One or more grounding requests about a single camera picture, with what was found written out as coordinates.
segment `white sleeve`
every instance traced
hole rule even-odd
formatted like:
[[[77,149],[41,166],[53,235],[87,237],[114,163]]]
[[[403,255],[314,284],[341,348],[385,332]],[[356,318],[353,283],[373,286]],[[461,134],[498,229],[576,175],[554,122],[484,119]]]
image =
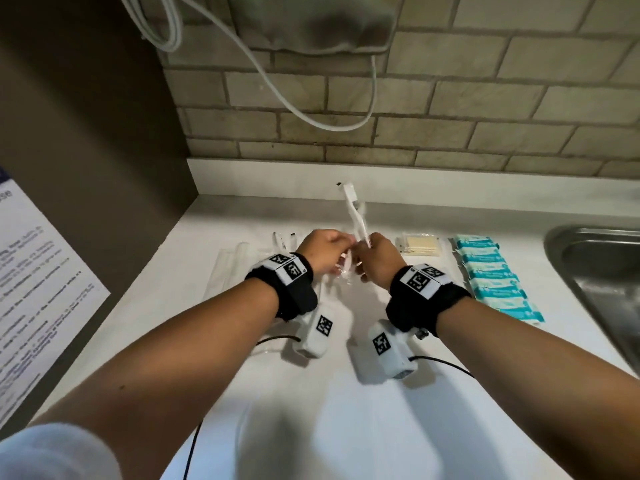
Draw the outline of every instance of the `white sleeve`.
[[[70,424],[41,424],[0,442],[0,479],[122,480],[109,447]]]

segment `white countertop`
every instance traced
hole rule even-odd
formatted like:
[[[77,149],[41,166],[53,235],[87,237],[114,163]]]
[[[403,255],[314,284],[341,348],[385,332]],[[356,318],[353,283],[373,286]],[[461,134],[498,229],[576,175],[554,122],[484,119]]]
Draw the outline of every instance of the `white countertop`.
[[[543,238],[559,225],[637,228],[640,219],[370,204],[367,221],[370,232],[392,239],[402,231],[491,236],[547,320],[545,330],[630,372],[549,263]],[[200,302],[219,250],[241,241],[270,248],[273,232],[302,237],[328,227],[350,229],[342,202],[200,196],[42,410],[133,340]],[[475,380],[452,367],[421,361],[404,383],[361,383],[347,341],[384,316],[380,297],[373,285],[343,294],[344,319],[334,325],[329,351],[305,367],[286,360],[287,344],[279,340],[268,348],[284,354],[250,357],[207,416],[189,480],[568,478]],[[432,337],[418,347],[459,363]],[[187,443],[165,480],[182,478]]]

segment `black wrist strap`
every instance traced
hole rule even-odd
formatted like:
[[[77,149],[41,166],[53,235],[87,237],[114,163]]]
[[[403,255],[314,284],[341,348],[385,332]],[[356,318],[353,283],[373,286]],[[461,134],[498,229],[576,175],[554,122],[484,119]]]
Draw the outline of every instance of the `black wrist strap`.
[[[398,271],[389,288],[389,321],[400,331],[427,329],[435,337],[438,315],[448,310],[469,292],[454,284],[450,277],[428,266],[405,266]]]
[[[249,278],[258,278],[276,290],[279,302],[276,316],[284,321],[308,313],[318,304],[312,286],[314,272],[301,254],[275,254],[256,264],[245,280]]]

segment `hand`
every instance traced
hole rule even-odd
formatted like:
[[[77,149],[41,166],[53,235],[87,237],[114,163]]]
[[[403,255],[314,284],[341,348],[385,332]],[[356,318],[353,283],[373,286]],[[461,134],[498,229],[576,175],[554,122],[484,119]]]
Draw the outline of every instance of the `hand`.
[[[314,276],[339,274],[336,265],[355,242],[356,238],[351,234],[336,229],[316,229],[302,241],[297,252],[307,258]]]
[[[374,232],[370,239],[371,247],[364,241],[353,247],[353,261],[361,262],[356,267],[356,273],[362,275],[360,279],[363,283],[373,281],[389,291],[394,276],[406,263],[393,242],[385,236]]]

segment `paper notice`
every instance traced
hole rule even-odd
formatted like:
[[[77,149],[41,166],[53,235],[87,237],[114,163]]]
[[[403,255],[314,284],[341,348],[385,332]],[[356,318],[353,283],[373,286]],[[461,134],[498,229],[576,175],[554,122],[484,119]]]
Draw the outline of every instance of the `paper notice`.
[[[108,295],[0,168],[0,428]]]

